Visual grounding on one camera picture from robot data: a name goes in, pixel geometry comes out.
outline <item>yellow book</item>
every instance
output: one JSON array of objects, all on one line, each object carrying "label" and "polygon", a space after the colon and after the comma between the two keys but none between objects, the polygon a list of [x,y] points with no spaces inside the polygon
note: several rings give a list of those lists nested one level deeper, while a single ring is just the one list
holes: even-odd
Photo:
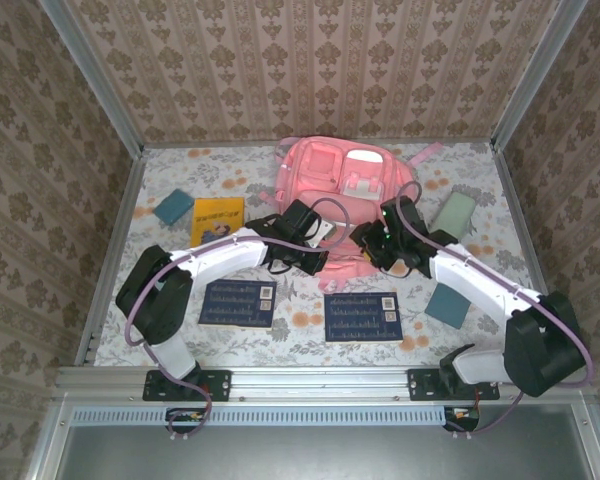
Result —
[{"label": "yellow book", "polygon": [[191,246],[226,237],[244,224],[244,198],[196,198],[191,222]]}]

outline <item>pink backpack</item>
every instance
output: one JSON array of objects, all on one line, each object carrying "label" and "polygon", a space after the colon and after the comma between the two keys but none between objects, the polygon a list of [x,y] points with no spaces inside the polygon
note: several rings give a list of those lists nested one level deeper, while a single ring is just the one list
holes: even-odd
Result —
[{"label": "pink backpack", "polygon": [[[283,149],[289,146],[285,155]],[[382,218],[380,205],[414,179],[411,167],[440,148],[439,143],[430,145],[404,164],[389,151],[373,145],[329,137],[285,138],[274,153],[280,163],[275,198],[265,194],[262,197],[277,205],[280,213],[295,199],[311,206],[320,198],[333,198],[347,209],[353,230],[357,225]],[[408,188],[407,195],[415,198],[416,188]],[[316,212],[338,227],[330,240],[320,244],[326,247],[342,235],[344,217],[330,202],[318,204]],[[347,239],[329,252],[327,264],[317,276],[322,291],[340,291],[347,279],[377,272],[362,256],[360,248]]]}]

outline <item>floral tablecloth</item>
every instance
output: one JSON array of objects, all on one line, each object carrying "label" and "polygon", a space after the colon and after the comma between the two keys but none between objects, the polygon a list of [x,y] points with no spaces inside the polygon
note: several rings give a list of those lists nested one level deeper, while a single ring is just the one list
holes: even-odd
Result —
[{"label": "floral tablecloth", "polygon": [[[407,161],[426,144],[383,147]],[[115,293],[142,251],[159,244],[165,250],[188,247],[191,214],[167,227],[153,208],[175,188],[192,197],[245,197],[246,220],[273,213],[258,194],[273,192],[277,165],[272,146],[145,150],[147,167],[122,255],[110,308],[96,355],[96,366],[150,365],[141,348],[125,344],[125,318],[113,302]],[[462,239],[489,266],[520,285],[531,286],[520,243],[491,151],[486,143],[449,144],[417,168],[424,186],[419,210],[430,225],[452,191],[476,200],[470,231]],[[427,316],[424,310],[435,282],[414,272],[407,279],[384,274],[351,281],[345,291],[397,292],[404,339],[392,344],[326,344],[323,294],[318,279],[292,269],[272,276],[264,268],[228,278],[275,280],[278,292],[273,329],[244,330],[198,326],[203,292],[192,295],[182,333],[203,366],[386,366],[435,364],[466,343],[498,347],[503,328],[471,306],[460,330]]]}]

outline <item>patterned wallpaper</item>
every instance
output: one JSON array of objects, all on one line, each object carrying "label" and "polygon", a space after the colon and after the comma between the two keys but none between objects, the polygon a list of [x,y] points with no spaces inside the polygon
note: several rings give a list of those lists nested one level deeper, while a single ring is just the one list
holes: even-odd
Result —
[{"label": "patterned wallpaper", "polygon": [[600,399],[600,0],[590,0],[505,150],[552,287],[571,296]]},{"label": "patterned wallpaper", "polygon": [[72,364],[130,159],[35,0],[0,0],[0,480]]},{"label": "patterned wallpaper", "polygon": [[69,0],[146,143],[487,137],[557,0]]}]

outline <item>blue card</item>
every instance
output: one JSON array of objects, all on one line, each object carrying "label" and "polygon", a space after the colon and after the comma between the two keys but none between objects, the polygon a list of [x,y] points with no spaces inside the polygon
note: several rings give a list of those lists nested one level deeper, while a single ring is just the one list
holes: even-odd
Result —
[{"label": "blue card", "polygon": [[153,210],[153,214],[167,225],[173,225],[193,206],[193,198],[176,188]]},{"label": "blue card", "polygon": [[207,285],[198,325],[270,329],[276,282],[216,280]]},{"label": "blue card", "polygon": [[439,283],[424,313],[459,330],[467,316],[469,305],[469,300],[454,289]]},{"label": "blue card", "polygon": [[336,293],[324,297],[326,342],[401,342],[395,293]]}]

